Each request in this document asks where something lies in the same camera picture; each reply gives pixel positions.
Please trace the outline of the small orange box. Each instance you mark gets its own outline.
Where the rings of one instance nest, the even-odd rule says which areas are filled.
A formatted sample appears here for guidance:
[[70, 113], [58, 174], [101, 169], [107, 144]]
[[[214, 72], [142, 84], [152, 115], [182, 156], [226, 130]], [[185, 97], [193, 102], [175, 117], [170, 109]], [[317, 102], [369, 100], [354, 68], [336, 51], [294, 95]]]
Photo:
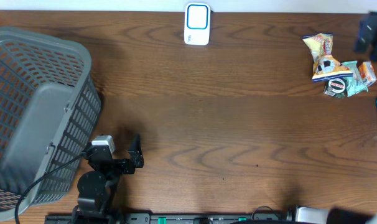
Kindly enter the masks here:
[[377, 77], [371, 62], [363, 62], [358, 69], [361, 80], [366, 86], [371, 86], [375, 81], [377, 81]]

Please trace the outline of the yellow snack bag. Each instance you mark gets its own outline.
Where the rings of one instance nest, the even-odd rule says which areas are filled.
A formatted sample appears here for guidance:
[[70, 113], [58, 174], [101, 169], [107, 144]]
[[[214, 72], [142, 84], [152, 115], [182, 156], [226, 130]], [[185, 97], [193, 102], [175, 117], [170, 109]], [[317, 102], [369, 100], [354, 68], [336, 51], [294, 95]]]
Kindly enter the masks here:
[[332, 56], [332, 33], [305, 35], [302, 40], [309, 48], [314, 61], [312, 68], [314, 83], [353, 76], [353, 72], [348, 67]]

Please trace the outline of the small green box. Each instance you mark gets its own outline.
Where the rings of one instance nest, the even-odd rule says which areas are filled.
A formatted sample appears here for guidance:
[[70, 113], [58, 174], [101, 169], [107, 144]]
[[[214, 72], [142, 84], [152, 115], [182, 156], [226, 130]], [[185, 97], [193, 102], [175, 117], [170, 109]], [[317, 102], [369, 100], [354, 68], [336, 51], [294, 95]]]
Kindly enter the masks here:
[[346, 88], [347, 83], [343, 78], [334, 78], [326, 83], [323, 93], [336, 98], [344, 98], [346, 97]]

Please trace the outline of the teal tissue packet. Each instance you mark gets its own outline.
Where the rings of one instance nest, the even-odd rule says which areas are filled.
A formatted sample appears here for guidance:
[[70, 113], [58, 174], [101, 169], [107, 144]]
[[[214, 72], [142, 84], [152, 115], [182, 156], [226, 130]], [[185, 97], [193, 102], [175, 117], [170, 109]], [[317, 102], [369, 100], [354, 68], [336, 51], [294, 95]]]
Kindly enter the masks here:
[[347, 82], [347, 97], [353, 96], [360, 92], [368, 92], [368, 87], [364, 84], [361, 79], [360, 72], [357, 65], [357, 61], [342, 62], [342, 65], [346, 66], [353, 73], [351, 77], [345, 77]]

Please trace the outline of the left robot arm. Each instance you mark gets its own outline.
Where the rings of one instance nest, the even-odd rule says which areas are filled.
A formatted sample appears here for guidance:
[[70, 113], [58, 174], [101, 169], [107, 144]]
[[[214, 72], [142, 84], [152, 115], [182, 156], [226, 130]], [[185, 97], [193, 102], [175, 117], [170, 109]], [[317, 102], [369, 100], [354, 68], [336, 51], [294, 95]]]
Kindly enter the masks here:
[[120, 178], [144, 166], [140, 135], [134, 137], [128, 158], [114, 159], [115, 150], [110, 135], [97, 136], [83, 150], [83, 158], [93, 170], [78, 180], [78, 205], [73, 209], [72, 223], [123, 223], [124, 215], [111, 206]]

